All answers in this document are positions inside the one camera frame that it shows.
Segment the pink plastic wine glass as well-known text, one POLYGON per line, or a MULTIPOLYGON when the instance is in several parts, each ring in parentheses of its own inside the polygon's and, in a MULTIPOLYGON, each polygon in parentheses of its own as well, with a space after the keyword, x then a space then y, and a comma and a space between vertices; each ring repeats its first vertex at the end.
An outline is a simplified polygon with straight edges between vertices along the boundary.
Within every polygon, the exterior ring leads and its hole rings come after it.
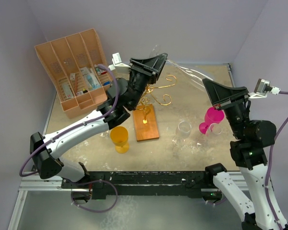
POLYGON ((222 110, 217 110, 214 107, 210 107, 204 116, 204 122, 199 125, 199 131, 202 134, 206 134, 211 124, 219 124, 225 118, 225 114, 222 110))

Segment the clear champagne flute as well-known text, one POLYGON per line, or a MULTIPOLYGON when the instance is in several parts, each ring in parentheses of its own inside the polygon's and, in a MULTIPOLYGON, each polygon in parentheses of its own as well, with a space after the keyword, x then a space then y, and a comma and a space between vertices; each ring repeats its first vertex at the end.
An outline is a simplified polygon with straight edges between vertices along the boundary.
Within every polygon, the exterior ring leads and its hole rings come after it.
POLYGON ((205 86, 203 84, 203 80, 204 79, 208 79, 210 81, 215 80, 215 77, 211 76, 210 74, 208 74, 207 72, 198 67, 188 68, 186 66, 182 66, 176 63, 171 59, 167 59, 166 63, 174 66, 182 74, 181 79, 183 79, 186 83, 203 92, 206 91, 205 86))

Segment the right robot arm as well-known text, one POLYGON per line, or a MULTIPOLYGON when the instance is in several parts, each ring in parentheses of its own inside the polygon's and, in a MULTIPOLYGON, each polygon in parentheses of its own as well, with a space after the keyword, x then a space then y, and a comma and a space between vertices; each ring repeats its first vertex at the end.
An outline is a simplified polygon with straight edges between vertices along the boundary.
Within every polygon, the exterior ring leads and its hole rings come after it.
POLYGON ((224 111, 235 141, 230 142, 230 154, 242 174, 250 197, 231 181, 221 164, 205 168, 204 183, 217 187, 235 208, 244 230, 288 230, 288 221, 282 214, 274 194, 270 177, 272 156, 264 149, 273 148, 282 128, 267 120, 251 120, 251 99, 265 98, 268 93, 288 94, 259 79, 253 93, 246 87, 231 88, 210 79, 203 84, 212 106, 224 111))

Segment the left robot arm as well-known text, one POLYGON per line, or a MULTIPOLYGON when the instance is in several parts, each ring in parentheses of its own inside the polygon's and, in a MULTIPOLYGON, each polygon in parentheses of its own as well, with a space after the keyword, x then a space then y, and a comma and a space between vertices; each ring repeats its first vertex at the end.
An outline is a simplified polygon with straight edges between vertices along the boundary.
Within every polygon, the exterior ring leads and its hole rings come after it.
POLYGON ((129 117, 140 102, 147 85, 157 82, 165 66, 168 55, 162 53, 146 59, 131 58, 126 70, 129 78, 116 78, 113 72, 103 64, 98 68, 112 77, 106 90, 107 99, 86 117, 50 134, 36 132, 30 137, 30 159, 41 179, 59 176, 69 180, 79 188, 89 183, 89 173, 78 162, 63 159, 63 155, 72 147, 86 139, 111 130, 129 117))

